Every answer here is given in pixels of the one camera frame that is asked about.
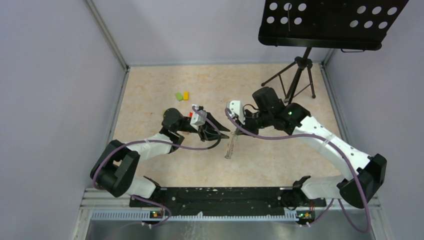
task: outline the yellow block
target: yellow block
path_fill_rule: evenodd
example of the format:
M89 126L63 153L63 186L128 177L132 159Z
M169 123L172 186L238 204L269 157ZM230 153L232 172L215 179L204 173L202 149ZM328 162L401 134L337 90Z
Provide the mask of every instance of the yellow block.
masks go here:
M184 101L189 100L189 92L188 92L188 91L185 91L185 92L182 94L182 99L183 99Z

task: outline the tripod stand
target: tripod stand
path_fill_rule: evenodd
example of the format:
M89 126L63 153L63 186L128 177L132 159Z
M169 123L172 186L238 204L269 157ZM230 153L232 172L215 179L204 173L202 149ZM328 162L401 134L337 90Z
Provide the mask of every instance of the tripod stand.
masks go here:
M311 68L312 68L312 60L308 58L309 53L311 52L312 47L307 47L306 51L303 54L303 57L297 56L294 59L294 62L292 62L290 65L285 67L283 70L277 72L274 76L272 76L270 79L266 80L261 84L261 86L265 86L267 83L271 82L276 77L279 77L279 81L282 86L282 91L284 92L284 102L285 103L292 103L292 100L294 97L296 97L298 94L303 92L306 88L310 86L310 90L312 91L312 98L316 98L315 90L314 90L314 83L312 82L312 74L311 74ZM284 88L283 80L281 78L281 74L293 67L295 64L297 64L297 71L294 75L293 81L291 82L290 88L288 89L288 92L286 94L286 89ZM296 88L299 84L299 79L301 78L303 70L307 68L307 74L309 76L309 84L305 86L302 90L300 90L298 93L295 94Z

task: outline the circular hole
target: circular hole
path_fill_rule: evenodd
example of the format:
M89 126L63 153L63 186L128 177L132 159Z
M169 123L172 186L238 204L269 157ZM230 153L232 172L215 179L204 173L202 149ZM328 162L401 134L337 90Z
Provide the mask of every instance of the circular hole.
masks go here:
M294 20L294 24L299 25L301 23L302 23L302 18L296 17L296 19Z
M366 29L369 29L369 28L371 28L371 26L373 25L373 22L372 21L367 21L364 25L363 25L363 27L364 28L366 28Z
M382 11L382 7L381 6L376 6L372 10L372 14L376 15L376 14L379 14L381 11Z
M366 6L360 6L358 7L358 10L356 11L358 14L363 14L365 10L367 9Z
M278 7L278 4L277 4L277 3L275 3L275 2L273 2L273 3L271 3L271 4L269 5L269 9L271 9L272 11L276 10L276 9L277 9L277 7Z
M393 15L393 14L395 14L397 11L398 11L398 8L397 8L397 7L392 7L392 8L390 8L390 9L387 11L387 14L388 14L388 15Z
M282 18L281 18L280 22L281 22L282 24L286 24L286 23L288 23L288 22L289 22L289 19L285 16L285 17L282 17Z
M288 2L288 3L284 4L283 8L284 8L284 10L288 11L288 10L292 9L292 4L290 2Z
M269 24L272 24L274 22L274 17L273 16L268 17L266 19L266 22L269 23Z
M379 28L379 29L384 29L385 27L387 27L387 22L386 22L386 21L384 21L384 22L382 22L382 23L380 23L380 24L378 25L378 28Z
M301 12L305 11L305 9L306 9L306 4L305 4L305 3L301 3L301 4L299 4L299 7L298 7L297 9L299 9L299 11L301 11Z

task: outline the tripod leg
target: tripod leg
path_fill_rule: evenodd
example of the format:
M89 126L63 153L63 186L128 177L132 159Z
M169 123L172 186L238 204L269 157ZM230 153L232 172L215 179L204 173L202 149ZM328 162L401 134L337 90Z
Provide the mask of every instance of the tripod leg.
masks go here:
M296 88L298 87L299 79L301 79L303 69L298 68L294 75L293 81L291 82L290 88L287 92L287 97L284 99L285 103L291 104L295 97Z
M290 65L286 66L283 70L277 72L277 74L275 74L274 76L272 76L270 79L264 81L263 83L261 83L260 85L263 87L265 86L267 83L271 82L271 80L275 79L277 76L279 76L280 74L284 73L286 70L288 70L289 68L293 67L293 65L295 65L296 62L292 62Z
M310 90L312 91L312 98L316 98L315 95L315 89L314 89L314 83L312 82L312 73L311 73L312 63L307 66L307 74L309 76L309 84L310 84Z

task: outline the black music stand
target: black music stand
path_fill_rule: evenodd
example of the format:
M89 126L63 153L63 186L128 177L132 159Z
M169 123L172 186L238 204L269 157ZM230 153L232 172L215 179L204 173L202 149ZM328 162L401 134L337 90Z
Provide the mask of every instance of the black music stand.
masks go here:
M312 48L379 50L386 33L408 0L266 0L259 42L267 46L306 47L303 57L263 82L262 87L279 77L287 103L310 86ZM286 93L281 74L297 64ZM295 94L302 71L307 68L309 84Z

